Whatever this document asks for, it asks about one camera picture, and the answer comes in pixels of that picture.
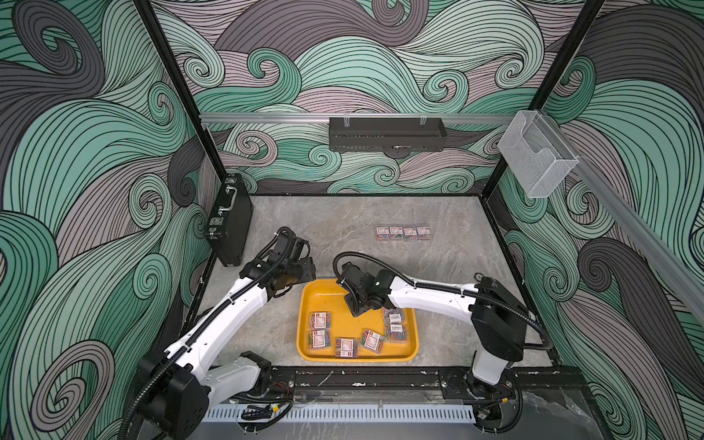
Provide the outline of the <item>paper clip box four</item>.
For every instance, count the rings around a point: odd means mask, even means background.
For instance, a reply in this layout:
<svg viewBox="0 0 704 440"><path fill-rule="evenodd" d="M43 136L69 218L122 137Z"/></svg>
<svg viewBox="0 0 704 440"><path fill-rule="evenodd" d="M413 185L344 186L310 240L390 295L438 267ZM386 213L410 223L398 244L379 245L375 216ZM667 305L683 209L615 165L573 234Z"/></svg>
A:
<svg viewBox="0 0 704 440"><path fill-rule="evenodd" d="M311 330L325 330L332 326L332 314L328 312L313 312L310 315Z"/></svg>

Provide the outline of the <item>paper clip box eleven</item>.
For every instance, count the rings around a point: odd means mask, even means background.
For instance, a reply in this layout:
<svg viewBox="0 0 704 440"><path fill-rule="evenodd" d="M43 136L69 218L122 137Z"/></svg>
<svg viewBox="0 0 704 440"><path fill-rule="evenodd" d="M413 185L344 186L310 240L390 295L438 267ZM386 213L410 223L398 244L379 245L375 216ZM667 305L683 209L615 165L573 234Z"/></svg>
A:
<svg viewBox="0 0 704 440"><path fill-rule="evenodd" d="M391 239L391 231L390 227L387 225L378 225L375 227L376 235L377 235L377 240L379 241L388 241Z"/></svg>

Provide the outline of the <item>paper clip box three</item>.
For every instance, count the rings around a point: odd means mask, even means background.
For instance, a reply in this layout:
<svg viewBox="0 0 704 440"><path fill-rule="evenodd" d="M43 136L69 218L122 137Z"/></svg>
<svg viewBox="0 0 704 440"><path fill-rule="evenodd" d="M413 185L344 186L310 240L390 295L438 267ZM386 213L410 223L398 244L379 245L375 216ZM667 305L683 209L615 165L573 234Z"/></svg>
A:
<svg viewBox="0 0 704 440"><path fill-rule="evenodd" d="M389 232L390 232L390 234L389 234L390 240L403 240L404 239L403 228L399 227L398 225L390 225Z"/></svg>

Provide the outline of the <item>paper clip box one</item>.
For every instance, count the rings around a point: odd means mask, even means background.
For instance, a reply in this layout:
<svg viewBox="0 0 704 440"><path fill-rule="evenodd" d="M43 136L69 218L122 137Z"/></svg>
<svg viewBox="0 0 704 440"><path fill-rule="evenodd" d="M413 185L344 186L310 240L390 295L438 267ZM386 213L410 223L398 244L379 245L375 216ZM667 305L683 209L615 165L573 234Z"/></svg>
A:
<svg viewBox="0 0 704 440"><path fill-rule="evenodd" d="M418 240L417 228L414 225L404 225L403 226L403 239L404 240Z"/></svg>

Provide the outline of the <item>paper clip box two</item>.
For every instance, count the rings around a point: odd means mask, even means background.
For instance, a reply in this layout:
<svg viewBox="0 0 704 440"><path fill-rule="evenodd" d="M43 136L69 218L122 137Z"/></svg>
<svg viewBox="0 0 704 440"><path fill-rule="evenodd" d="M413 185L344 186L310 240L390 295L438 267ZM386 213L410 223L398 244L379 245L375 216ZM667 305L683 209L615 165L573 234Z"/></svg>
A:
<svg viewBox="0 0 704 440"><path fill-rule="evenodd" d="M416 232L418 240L430 240L432 238L432 231L429 225L418 225Z"/></svg>

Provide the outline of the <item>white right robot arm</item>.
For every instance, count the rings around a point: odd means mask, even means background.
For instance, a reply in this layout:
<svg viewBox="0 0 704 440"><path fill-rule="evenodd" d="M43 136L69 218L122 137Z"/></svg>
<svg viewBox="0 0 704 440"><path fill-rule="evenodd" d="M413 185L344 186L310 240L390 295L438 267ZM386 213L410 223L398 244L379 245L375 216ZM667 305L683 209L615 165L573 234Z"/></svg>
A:
<svg viewBox="0 0 704 440"><path fill-rule="evenodd" d="M337 254L333 271L354 316L382 308L414 309L471 325L480 349L473 357L467 389L476 399L515 399L518 385L510 375L511 366L524 359L526 350L549 351L554 346L546 328L522 302L479 272L473 283L430 282L357 251Z"/></svg>

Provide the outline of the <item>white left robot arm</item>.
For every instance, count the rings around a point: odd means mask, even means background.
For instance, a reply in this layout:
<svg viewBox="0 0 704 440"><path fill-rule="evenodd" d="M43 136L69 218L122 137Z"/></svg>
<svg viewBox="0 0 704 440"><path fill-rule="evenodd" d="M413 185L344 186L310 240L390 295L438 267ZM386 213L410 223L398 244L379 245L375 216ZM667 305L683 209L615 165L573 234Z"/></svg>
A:
<svg viewBox="0 0 704 440"><path fill-rule="evenodd" d="M216 359L265 304L314 279L309 241L281 227L208 313L170 346L148 352L137 363L136 392L117 438L128 438L141 417L159 427L162 436L186 439L212 407L240 392L267 392L271 377L267 359L246 352L221 367Z"/></svg>

